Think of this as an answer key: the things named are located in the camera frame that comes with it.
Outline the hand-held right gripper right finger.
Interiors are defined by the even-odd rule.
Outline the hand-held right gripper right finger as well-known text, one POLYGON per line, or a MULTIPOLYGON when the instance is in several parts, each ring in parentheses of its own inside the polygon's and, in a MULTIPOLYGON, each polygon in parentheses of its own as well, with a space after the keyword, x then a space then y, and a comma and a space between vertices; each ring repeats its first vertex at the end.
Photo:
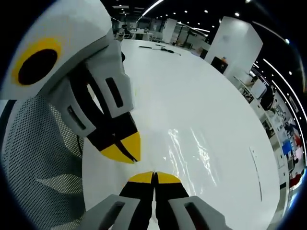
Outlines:
POLYGON ((155 173, 155 214, 161 230, 229 230, 224 215, 189 196, 182 182, 163 172, 155 173))

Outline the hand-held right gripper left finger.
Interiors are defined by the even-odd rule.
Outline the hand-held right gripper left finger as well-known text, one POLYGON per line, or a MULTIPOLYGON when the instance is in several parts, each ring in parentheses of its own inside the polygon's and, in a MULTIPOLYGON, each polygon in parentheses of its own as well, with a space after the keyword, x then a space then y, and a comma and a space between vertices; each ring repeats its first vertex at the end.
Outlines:
POLYGON ((86 211, 82 230, 146 230, 152 217, 154 173, 131 177, 119 195, 111 194, 86 211))

